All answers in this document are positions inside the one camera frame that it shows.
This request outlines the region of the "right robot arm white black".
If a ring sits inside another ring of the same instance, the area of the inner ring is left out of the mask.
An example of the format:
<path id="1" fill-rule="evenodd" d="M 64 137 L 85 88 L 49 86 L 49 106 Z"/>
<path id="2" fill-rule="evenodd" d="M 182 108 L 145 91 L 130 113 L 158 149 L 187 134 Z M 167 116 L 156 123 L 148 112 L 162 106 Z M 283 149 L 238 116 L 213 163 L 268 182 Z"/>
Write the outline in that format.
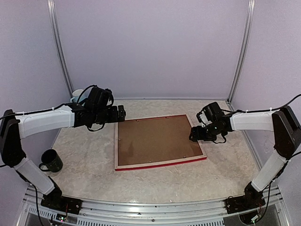
<path id="1" fill-rule="evenodd" d="M 205 106 L 196 115 L 200 125 L 192 127 L 189 139 L 192 142 L 217 143 L 221 136 L 234 131 L 260 131 L 269 133 L 273 148 L 270 157 L 259 173 L 244 188 L 244 194 L 225 201 L 228 212 L 253 209 L 265 205 L 263 191 L 279 177 L 289 161 L 299 155 L 301 124 L 289 104 L 267 110 L 224 110 L 217 102 Z"/>

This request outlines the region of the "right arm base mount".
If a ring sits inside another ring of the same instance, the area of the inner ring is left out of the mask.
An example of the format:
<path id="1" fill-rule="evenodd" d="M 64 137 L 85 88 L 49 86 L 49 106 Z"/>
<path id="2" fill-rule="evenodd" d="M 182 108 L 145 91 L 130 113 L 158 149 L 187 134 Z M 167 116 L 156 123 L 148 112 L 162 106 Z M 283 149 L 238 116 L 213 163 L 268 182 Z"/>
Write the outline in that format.
<path id="1" fill-rule="evenodd" d="M 255 201 L 247 201 L 244 196 L 231 196 L 224 200 L 224 202 L 228 214 L 255 209 L 266 204 L 264 198 L 259 198 Z"/>

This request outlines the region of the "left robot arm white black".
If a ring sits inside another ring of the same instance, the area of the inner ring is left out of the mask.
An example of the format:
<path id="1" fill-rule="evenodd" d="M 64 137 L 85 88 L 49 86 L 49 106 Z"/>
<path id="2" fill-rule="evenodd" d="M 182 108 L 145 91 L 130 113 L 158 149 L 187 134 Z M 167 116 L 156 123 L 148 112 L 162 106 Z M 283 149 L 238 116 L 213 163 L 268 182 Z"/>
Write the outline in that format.
<path id="1" fill-rule="evenodd" d="M 97 85 L 88 88 L 90 92 L 83 100 L 31 112 L 14 112 L 9 109 L 0 119 L 2 161 L 5 166 L 14 169 L 24 181 L 32 184 L 37 192 L 42 193 L 42 206 L 60 211 L 70 210 L 74 206 L 79 210 L 82 201 L 63 196 L 56 182 L 26 155 L 23 149 L 25 140 L 67 128 L 86 127 L 92 131 L 95 124 L 103 128 L 107 123 L 125 120 L 124 106 L 114 105 L 110 89 L 102 89 Z"/>

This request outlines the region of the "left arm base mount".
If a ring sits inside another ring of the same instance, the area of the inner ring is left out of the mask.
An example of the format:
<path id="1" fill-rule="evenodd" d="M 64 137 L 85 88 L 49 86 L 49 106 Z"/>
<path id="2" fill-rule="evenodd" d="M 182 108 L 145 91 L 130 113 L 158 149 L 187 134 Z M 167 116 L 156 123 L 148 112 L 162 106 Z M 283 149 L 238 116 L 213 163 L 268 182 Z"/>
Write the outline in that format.
<path id="1" fill-rule="evenodd" d="M 46 197 L 42 198 L 41 206 L 47 207 L 52 210 L 57 210 L 60 212 L 65 212 L 67 214 L 78 215 L 81 210 L 82 200 L 62 196 L 56 201 L 48 200 Z"/>

